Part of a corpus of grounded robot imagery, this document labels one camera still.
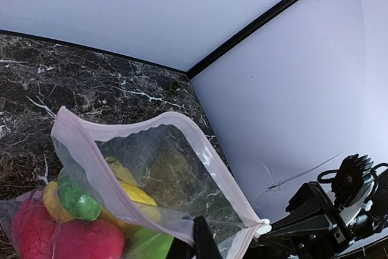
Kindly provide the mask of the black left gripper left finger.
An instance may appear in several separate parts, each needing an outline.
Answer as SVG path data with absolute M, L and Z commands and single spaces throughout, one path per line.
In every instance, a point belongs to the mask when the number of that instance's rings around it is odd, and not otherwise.
M 222 259 L 217 244 L 203 216 L 194 219 L 194 255 L 196 259 Z

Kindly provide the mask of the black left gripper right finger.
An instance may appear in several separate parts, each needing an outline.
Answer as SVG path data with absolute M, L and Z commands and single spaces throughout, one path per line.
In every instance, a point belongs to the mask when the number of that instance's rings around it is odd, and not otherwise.
M 262 235 L 258 241 L 268 242 L 309 235 L 326 234 L 333 229 L 333 222 L 326 214 L 314 215 L 301 220 L 290 220 L 289 217 L 272 225 L 272 230 Z

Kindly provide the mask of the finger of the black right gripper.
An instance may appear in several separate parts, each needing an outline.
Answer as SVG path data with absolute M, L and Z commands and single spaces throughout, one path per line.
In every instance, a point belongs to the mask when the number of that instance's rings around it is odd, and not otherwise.
M 248 258 L 333 258 L 336 245 L 317 235 L 303 237 L 262 236 L 254 239 L 248 248 Z

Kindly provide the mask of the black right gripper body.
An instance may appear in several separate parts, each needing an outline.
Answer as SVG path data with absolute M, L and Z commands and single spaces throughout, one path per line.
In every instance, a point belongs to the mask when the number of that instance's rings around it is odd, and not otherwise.
M 290 199 L 286 207 L 290 220 L 301 220 L 314 215 L 326 214 L 333 222 L 333 229 L 326 234 L 317 235 L 325 237 L 336 245 L 336 250 L 345 250 L 354 242 L 340 212 L 335 209 L 328 195 L 316 182 L 303 184 L 296 194 Z

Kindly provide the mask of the yellow toy lemon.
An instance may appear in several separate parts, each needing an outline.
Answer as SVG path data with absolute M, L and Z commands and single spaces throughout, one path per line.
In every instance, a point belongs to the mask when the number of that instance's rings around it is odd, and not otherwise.
M 161 213 L 156 201 L 137 186 L 118 180 L 128 197 L 136 204 L 138 209 L 153 221 L 161 219 Z

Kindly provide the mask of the clear zip top bag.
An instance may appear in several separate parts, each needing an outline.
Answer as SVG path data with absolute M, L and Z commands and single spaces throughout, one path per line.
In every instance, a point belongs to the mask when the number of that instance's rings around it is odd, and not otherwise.
M 62 107 L 51 138 L 62 165 L 53 181 L 71 178 L 102 206 L 96 220 L 124 235 L 120 258 L 142 227 L 174 237 L 166 258 L 196 258 L 198 216 L 206 219 L 222 258 L 242 258 L 254 239 L 271 231 L 270 221 L 257 216 L 202 130 L 183 114 L 166 112 L 140 123 L 113 125 L 91 123 Z M 161 219 L 144 215 L 118 180 L 151 196 Z M 23 202 L 43 203 L 44 188 L 1 202 L 1 225 L 19 256 L 13 219 Z

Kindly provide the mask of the red toy tomato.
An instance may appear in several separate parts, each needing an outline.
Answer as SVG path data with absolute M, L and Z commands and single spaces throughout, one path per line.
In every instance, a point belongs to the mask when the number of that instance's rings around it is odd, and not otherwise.
M 124 246 L 124 235 L 116 226 L 104 220 L 72 220 L 60 227 L 54 257 L 120 258 Z

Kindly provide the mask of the green toy cucumber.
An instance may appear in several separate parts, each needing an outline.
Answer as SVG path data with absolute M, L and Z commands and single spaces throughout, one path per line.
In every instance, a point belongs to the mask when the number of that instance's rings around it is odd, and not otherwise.
M 61 206 L 76 219 L 94 221 L 102 212 L 102 206 L 69 177 L 58 179 L 57 194 Z

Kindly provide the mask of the red toy fruit front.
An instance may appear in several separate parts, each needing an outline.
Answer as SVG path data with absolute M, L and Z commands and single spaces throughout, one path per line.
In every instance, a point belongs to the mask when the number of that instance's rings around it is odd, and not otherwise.
M 21 258 L 52 258 L 55 222 L 41 201 L 27 200 L 12 222 Z

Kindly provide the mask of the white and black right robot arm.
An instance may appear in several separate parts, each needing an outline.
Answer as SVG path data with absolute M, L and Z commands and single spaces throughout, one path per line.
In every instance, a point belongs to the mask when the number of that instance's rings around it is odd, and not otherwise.
M 343 214 L 317 182 L 305 183 L 289 201 L 288 216 L 253 241 L 253 247 L 273 249 L 277 255 L 334 258 L 354 242 L 387 227 L 387 183 L 377 187 L 372 207 L 345 223 Z

